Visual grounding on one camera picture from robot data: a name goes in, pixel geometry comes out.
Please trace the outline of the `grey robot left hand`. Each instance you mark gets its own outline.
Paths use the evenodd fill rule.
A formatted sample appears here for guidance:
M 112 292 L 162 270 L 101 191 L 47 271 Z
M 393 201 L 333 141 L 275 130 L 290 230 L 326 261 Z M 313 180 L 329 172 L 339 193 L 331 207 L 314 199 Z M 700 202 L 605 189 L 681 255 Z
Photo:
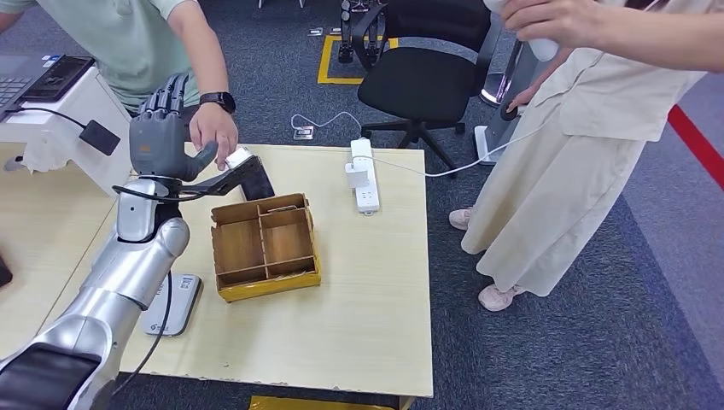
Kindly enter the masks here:
M 175 73 L 151 94 L 131 119 L 130 159 L 137 174 L 191 182 L 216 157 L 218 144 L 205 145 L 196 155 L 185 153 L 190 135 L 182 113 L 187 73 Z

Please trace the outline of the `person's left hand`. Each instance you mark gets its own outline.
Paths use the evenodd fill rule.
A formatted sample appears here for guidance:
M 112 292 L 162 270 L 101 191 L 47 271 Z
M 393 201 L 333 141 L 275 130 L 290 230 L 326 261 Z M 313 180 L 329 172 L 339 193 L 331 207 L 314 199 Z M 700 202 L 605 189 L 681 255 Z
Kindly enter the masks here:
M 191 118 L 190 141 L 197 151 L 215 141 L 218 144 L 216 164 L 219 170 L 224 170 L 227 157 L 237 148 L 236 123 L 217 103 L 204 103 Z
M 605 7 L 595 1 L 505 1 L 501 17 L 505 27 L 523 41 L 548 39 L 560 47 L 591 47 Z

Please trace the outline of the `person's right hand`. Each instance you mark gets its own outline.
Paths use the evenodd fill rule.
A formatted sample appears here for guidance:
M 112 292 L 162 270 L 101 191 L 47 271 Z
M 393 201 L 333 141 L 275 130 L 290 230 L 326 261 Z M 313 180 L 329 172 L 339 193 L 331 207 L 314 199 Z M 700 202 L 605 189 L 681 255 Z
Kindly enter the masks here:
M 536 88 L 528 87 L 527 89 L 518 93 L 508 104 L 506 108 L 506 113 L 514 111 L 518 106 L 528 104 L 536 92 Z

